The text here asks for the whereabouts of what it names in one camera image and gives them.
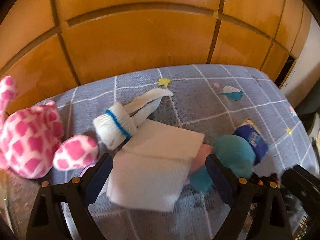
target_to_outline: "gray bedsheet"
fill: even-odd
[[[185,65],[151,69],[69,90],[51,98],[58,105],[66,138],[87,134],[99,141],[100,154],[108,152],[96,137],[92,120],[115,101],[127,104],[153,88],[163,87],[158,83],[161,78],[171,80],[167,88],[174,95],[163,98],[150,119],[204,133],[205,143],[210,144],[217,136],[232,134],[250,118],[269,145],[268,153],[254,168],[258,175],[281,174],[297,163],[313,174],[319,172],[306,131],[290,110],[290,103],[268,76],[257,69],[241,66]],[[242,98],[234,101],[221,95],[224,86],[239,89],[243,92]],[[80,172],[52,169],[44,180],[64,183]],[[212,239],[229,208],[214,190],[201,195],[186,186],[174,212],[124,209],[110,203],[105,194],[90,205],[89,210],[106,239],[157,240]],[[67,207],[65,215],[74,239],[78,239]],[[293,227],[297,225],[297,219],[291,219]]]

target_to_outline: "pink fabric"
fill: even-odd
[[[0,168],[10,168],[27,179],[43,177],[52,168],[83,168],[98,155],[97,143],[86,135],[77,135],[61,144],[64,135],[57,106],[49,101],[10,115],[6,108],[17,96],[11,76],[0,82]]]
[[[89,143],[86,135],[76,135],[60,146],[53,158],[53,166],[59,171],[83,168],[97,158],[98,145]]]
[[[190,173],[199,170],[202,166],[205,165],[205,159],[210,153],[212,153],[212,150],[213,147],[210,145],[202,144],[200,146],[196,157],[194,157],[192,160]]]

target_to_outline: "blue plush toy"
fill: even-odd
[[[238,178],[250,178],[256,156],[245,139],[237,135],[224,135],[214,144],[214,153]],[[191,174],[190,184],[200,192],[206,192],[211,187],[213,183],[205,166]]]

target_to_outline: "white grid line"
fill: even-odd
[[[117,76],[115,76],[115,87],[113,89],[113,103],[117,101]]]
[[[302,124],[301,121],[298,122],[298,123],[291,129],[291,131],[293,132],[293,131],[298,127],[299,124]],[[276,142],[274,142],[274,143],[270,146],[270,148],[273,147],[273,146],[275,146],[275,145],[278,144],[279,142],[282,142],[285,138],[287,138],[287,136],[289,136],[289,134],[288,134],[288,133],[285,133],[285,134],[284,134],[283,136],[281,136]]]
[[[292,116],[290,116],[289,118],[285,119],[284,121],[288,121],[288,120],[292,120],[294,122],[294,120],[292,119]]]
[[[92,217],[104,217],[106,215],[118,215],[125,211],[126,209],[118,209],[118,210],[113,210],[113,211],[104,212],[104,213],[90,213],[90,214]]]
[[[308,152],[309,152],[310,147],[311,147],[311,143],[309,144],[309,147],[308,147],[308,149],[307,149],[307,151],[306,151],[306,154],[304,155],[302,161],[300,162],[300,166],[302,166],[304,159],[305,159],[306,156],[308,155]]]
[[[133,224],[133,221],[132,221],[132,218],[131,218],[131,215],[130,215],[130,211],[129,211],[129,210],[127,210],[127,211],[126,211],[126,213],[127,213],[127,215],[128,215],[128,219],[129,219],[129,221],[130,221],[130,224],[131,224],[131,227],[132,227],[133,234],[134,234],[134,236],[135,236],[136,240],[139,240],[139,236],[138,236],[138,234],[137,234],[137,230],[136,230],[136,228],[135,228],[135,226],[134,226],[134,224]]]
[[[241,109],[238,109],[238,110],[230,110],[229,113],[237,113],[237,112],[241,112],[241,111],[243,111],[243,110],[248,110],[248,109],[252,109],[252,108],[255,108],[255,107],[259,107],[259,106],[267,106],[267,105],[270,105],[270,104],[280,103],[280,102],[282,102],[282,101],[269,102],[269,103],[262,104],[262,105],[244,107],[244,108],[241,108]],[[197,120],[184,122],[184,123],[182,123],[182,125],[190,124],[190,123],[196,123],[196,122],[201,122],[201,121],[206,121],[206,120],[213,119],[213,118],[219,117],[220,115],[224,115],[224,114],[227,114],[227,113],[228,113],[228,112],[226,111],[226,112],[223,112],[223,113],[220,113],[220,114],[216,114],[216,115],[212,115],[212,116],[209,116],[209,117],[204,117],[204,118],[200,118],[200,119],[197,119]]]
[[[210,78],[206,78],[206,79],[252,79],[249,77],[210,77]],[[203,78],[173,78],[170,79],[171,81],[180,81],[180,80],[199,80],[199,79],[203,79]],[[256,80],[260,80],[260,81],[271,81],[270,79],[263,79],[263,78],[256,78]]]
[[[224,65],[220,65],[220,66],[221,66],[225,71],[227,71],[230,76],[232,76],[231,73],[229,72],[229,70],[227,70]],[[246,97],[249,99],[250,103],[251,103],[252,106],[253,106],[252,100],[250,99],[250,97],[248,97],[247,93],[244,91],[244,89],[242,88],[242,86],[239,84],[239,82],[238,82],[236,79],[234,79],[234,80],[235,80],[235,82],[238,84],[238,86],[239,86],[239,88],[242,90],[242,92],[243,92],[243,93],[246,95]],[[263,119],[262,115],[260,114],[260,112],[258,111],[258,109],[257,109],[256,107],[255,107],[255,109],[256,109],[258,115],[260,116],[261,120],[263,121],[265,127],[267,128],[268,133],[269,133],[272,141],[275,143],[275,139],[273,138],[272,133],[271,133],[271,131],[270,131],[270,129],[269,129],[266,121]],[[281,164],[282,164],[282,167],[285,169],[284,162],[283,162],[283,160],[282,160],[282,158],[281,158],[281,155],[280,155],[280,152],[279,152],[279,149],[278,149],[278,146],[277,146],[277,145],[276,145],[276,151],[277,151],[278,156],[279,156],[279,158],[280,158],[280,162],[281,162]]]
[[[49,98],[47,98],[44,102],[43,102],[43,106],[45,106],[45,104],[48,102]]]
[[[275,88],[274,88],[274,86],[270,83],[270,86],[271,86],[271,88],[273,89],[273,91],[277,94],[277,96],[280,98],[280,96],[279,96],[279,94],[277,93],[277,91],[275,90]],[[291,112],[289,111],[289,109],[286,107],[286,105],[283,103],[283,105],[284,105],[284,108],[287,110],[287,112],[289,113],[289,115],[291,116]],[[300,129],[298,129],[298,131],[299,131],[299,133],[300,133],[300,136],[301,136],[301,138],[302,138],[302,141],[303,141],[303,143],[304,143],[304,146],[307,148],[307,144],[306,144],[306,141],[305,141],[305,139],[304,139],[304,137],[303,137],[303,135],[302,135],[302,133],[301,133],[301,131],[300,131]]]
[[[268,97],[268,95],[265,93],[265,91],[262,89],[262,87],[260,87],[260,86],[258,86],[258,87],[260,88],[260,90],[262,91],[262,93],[265,95],[265,97],[266,97],[269,101],[271,101],[271,99]],[[281,114],[279,113],[278,109],[275,107],[275,105],[272,104],[272,106],[273,106],[274,110],[277,112],[278,116],[281,118],[282,122],[284,122],[284,124],[286,125],[286,127],[289,127],[289,126],[287,125],[287,123],[285,122],[285,120],[283,119],[283,117],[281,116]],[[294,140],[292,139],[291,136],[290,136],[290,140],[291,140],[292,143],[293,143],[294,150],[295,150],[295,152],[296,152],[296,154],[297,154],[297,156],[298,156],[299,162],[301,162],[301,158],[300,158],[300,155],[299,155],[297,146],[296,146],[296,144],[294,143]]]
[[[233,126],[233,129],[236,130],[236,127],[235,127],[235,124],[231,118],[231,115],[228,111],[228,108],[226,107],[226,105],[222,102],[222,100],[218,97],[217,93],[214,91],[214,89],[212,88],[212,86],[210,85],[210,83],[208,82],[208,80],[206,79],[206,77],[202,74],[202,72],[200,71],[200,69],[198,69],[198,67],[196,65],[193,65],[193,67],[195,67],[195,69],[200,73],[200,75],[203,77],[203,79],[206,81],[206,83],[208,84],[210,90],[212,91],[212,93],[217,97],[217,99],[220,101],[220,103],[224,106],[224,108],[226,109],[228,115],[229,115],[229,118],[230,118],[230,122]]]
[[[66,132],[66,138],[69,138],[69,129],[70,129],[70,121],[71,121],[71,114],[72,114],[72,102],[73,99],[76,96],[76,91],[77,91],[78,87],[75,88],[75,90],[73,90],[73,94],[72,94],[72,98],[70,100],[70,108],[69,108],[69,116],[68,116],[68,125],[67,125],[67,132]]]
[[[310,163],[313,163],[312,160],[311,160],[310,154],[308,154],[308,158],[309,158]]]
[[[75,90],[73,90],[73,93],[72,93],[72,98],[70,100],[70,107],[69,107],[69,115],[68,115],[68,124],[67,124],[67,132],[66,132],[66,139],[69,138],[69,130],[70,130],[70,121],[71,121],[71,114],[72,114],[72,101],[73,99],[75,98],[76,96],[76,91],[77,91],[78,87],[75,88]],[[65,171],[64,173],[64,183],[67,183],[67,172],[68,171]]]
[[[212,235],[212,230],[211,230],[211,223],[210,223],[210,219],[209,219],[209,215],[208,215],[207,209],[205,208],[205,202],[204,202],[204,195],[203,195],[203,193],[201,193],[201,202],[202,202],[205,219],[206,219],[207,226],[208,226],[209,238],[210,238],[210,240],[212,240],[212,239],[213,239],[213,235]]]
[[[159,83],[159,82],[154,82],[154,83],[152,83],[152,84],[145,84],[145,85],[142,85],[142,86],[134,86],[134,87],[120,87],[120,88],[117,88],[116,90],[127,89],[127,88],[143,88],[143,87],[146,87],[146,86],[153,86],[153,85],[158,84],[158,83]],[[105,95],[105,94],[112,93],[112,92],[114,92],[114,90],[110,90],[110,91],[107,91],[107,92],[103,92],[102,94],[97,95],[97,96],[95,96],[95,97],[93,97],[93,98],[81,99],[81,100],[78,100],[78,101],[73,102],[73,105],[74,105],[74,104],[77,104],[77,103],[80,103],[80,102],[83,102],[83,101],[91,101],[91,100],[97,99],[97,98],[99,98],[99,97],[101,97],[101,96],[103,96],[103,95]],[[69,105],[69,103],[67,103],[67,104],[65,104],[65,105],[62,105],[62,106],[58,106],[58,109],[60,109],[60,108],[62,108],[62,107],[65,107],[65,106],[68,106],[68,105]]]
[[[158,72],[159,72],[159,74],[160,74],[160,78],[162,78],[161,70],[160,70],[159,68],[157,68],[157,70],[158,70]],[[170,99],[171,105],[172,105],[172,107],[173,107],[173,111],[174,111],[174,113],[175,113],[175,115],[176,115],[176,117],[177,117],[178,125],[179,125],[179,127],[182,127],[181,121],[180,121],[180,118],[179,118],[179,115],[178,115],[178,112],[177,112],[177,109],[176,109],[176,107],[175,107],[175,105],[174,105],[174,103],[173,103],[173,101],[172,101],[172,97],[169,96],[169,99]]]
[[[75,222],[73,221],[71,213],[64,214],[64,217],[66,219],[67,227],[69,229],[72,239],[80,239],[78,229],[75,225]]]
[[[206,79],[252,79],[251,77],[211,77]],[[255,80],[259,81],[271,81],[270,79],[263,79],[263,78],[255,78]]]

